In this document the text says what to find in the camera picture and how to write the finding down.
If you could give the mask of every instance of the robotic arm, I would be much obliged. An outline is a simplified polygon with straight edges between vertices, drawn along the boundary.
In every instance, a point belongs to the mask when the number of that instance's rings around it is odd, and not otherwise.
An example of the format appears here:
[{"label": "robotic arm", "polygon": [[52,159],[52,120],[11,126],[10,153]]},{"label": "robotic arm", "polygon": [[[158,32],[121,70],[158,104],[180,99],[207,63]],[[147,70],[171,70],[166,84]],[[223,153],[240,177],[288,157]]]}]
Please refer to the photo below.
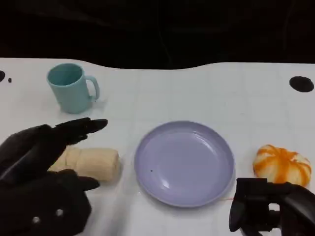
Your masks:
[{"label": "robotic arm", "polygon": [[48,172],[67,145],[103,129],[107,120],[83,118],[11,135],[0,146],[0,235],[72,236],[91,213],[85,191],[97,180],[73,170]]},{"label": "robotic arm", "polygon": [[[302,186],[268,183],[264,178],[238,178],[230,210],[229,227],[242,229],[246,236],[280,228],[282,236],[313,236],[315,233],[315,195]],[[269,209],[269,204],[280,211]]]}]

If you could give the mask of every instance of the plate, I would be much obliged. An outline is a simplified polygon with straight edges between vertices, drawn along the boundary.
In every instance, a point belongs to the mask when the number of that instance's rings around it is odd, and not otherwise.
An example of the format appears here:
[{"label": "plate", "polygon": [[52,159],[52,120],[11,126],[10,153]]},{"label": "plate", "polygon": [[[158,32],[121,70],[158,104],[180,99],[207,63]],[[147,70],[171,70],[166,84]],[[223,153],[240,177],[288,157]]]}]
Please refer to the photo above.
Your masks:
[{"label": "plate", "polygon": [[234,179],[234,157],[213,129],[190,121],[158,126],[140,142],[137,180],[152,197],[177,207],[219,199]]}]

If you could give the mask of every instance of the cup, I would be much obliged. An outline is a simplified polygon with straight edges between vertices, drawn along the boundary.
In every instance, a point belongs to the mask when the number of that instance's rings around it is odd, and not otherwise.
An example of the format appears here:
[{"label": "cup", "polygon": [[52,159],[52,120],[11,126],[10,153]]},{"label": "cup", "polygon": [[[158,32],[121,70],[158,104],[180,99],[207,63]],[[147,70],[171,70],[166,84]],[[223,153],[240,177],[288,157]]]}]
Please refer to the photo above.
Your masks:
[{"label": "cup", "polygon": [[[90,80],[96,95],[91,96],[86,80]],[[96,78],[84,75],[79,65],[64,63],[53,67],[47,75],[47,81],[64,112],[78,114],[89,107],[99,98],[99,87]]]}]

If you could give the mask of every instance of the bread roll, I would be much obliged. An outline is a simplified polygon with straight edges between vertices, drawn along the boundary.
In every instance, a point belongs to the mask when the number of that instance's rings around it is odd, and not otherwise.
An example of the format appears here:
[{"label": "bread roll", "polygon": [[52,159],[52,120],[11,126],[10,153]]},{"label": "bread roll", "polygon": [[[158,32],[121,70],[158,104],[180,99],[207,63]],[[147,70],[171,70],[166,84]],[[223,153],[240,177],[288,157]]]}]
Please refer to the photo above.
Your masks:
[{"label": "bread roll", "polygon": [[272,145],[262,146],[253,162],[257,177],[267,178],[269,182],[290,182],[306,186],[311,180],[311,164],[297,152]]},{"label": "bread roll", "polygon": [[112,181],[119,172],[116,150],[110,148],[67,147],[49,171],[73,169],[79,176],[93,177],[99,181]]}]

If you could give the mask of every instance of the white tablecloth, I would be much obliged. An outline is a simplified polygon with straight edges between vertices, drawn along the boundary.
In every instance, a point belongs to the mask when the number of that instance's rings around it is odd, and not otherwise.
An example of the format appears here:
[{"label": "white tablecloth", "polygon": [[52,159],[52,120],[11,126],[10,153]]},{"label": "white tablecloth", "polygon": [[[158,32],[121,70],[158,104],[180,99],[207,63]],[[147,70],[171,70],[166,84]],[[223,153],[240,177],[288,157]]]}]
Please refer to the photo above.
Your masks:
[{"label": "white tablecloth", "polygon": [[[101,88],[99,101],[80,115],[62,113],[46,82],[51,67],[69,61],[95,76]],[[234,152],[236,177],[253,177],[252,160],[264,144],[296,150],[315,164],[315,91],[300,93],[289,85],[293,76],[315,79],[315,65],[216,63],[158,71],[65,59],[0,59],[0,70],[6,73],[0,83],[0,142],[39,124],[86,116],[109,120],[104,130],[78,146],[116,148],[124,171],[119,183],[87,193],[93,212],[83,236],[241,235],[228,229],[231,201],[179,209],[139,188],[134,150],[146,132],[167,121],[193,120],[219,132]],[[313,180],[309,189],[315,192]],[[226,197],[234,191],[235,186]],[[280,234],[275,230],[265,235]]]}]

